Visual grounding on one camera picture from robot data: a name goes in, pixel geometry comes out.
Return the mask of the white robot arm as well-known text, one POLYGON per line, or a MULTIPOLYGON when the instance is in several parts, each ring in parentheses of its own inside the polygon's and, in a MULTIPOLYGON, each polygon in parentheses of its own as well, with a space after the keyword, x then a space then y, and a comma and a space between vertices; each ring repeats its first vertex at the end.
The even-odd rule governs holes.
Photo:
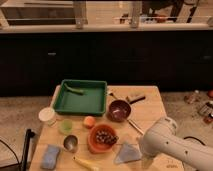
POLYGON ((155 158, 164 153, 199 171, 213 171, 213 148, 177 137, 177 129, 172 118, 158 119, 139 139, 142 156, 155 158))

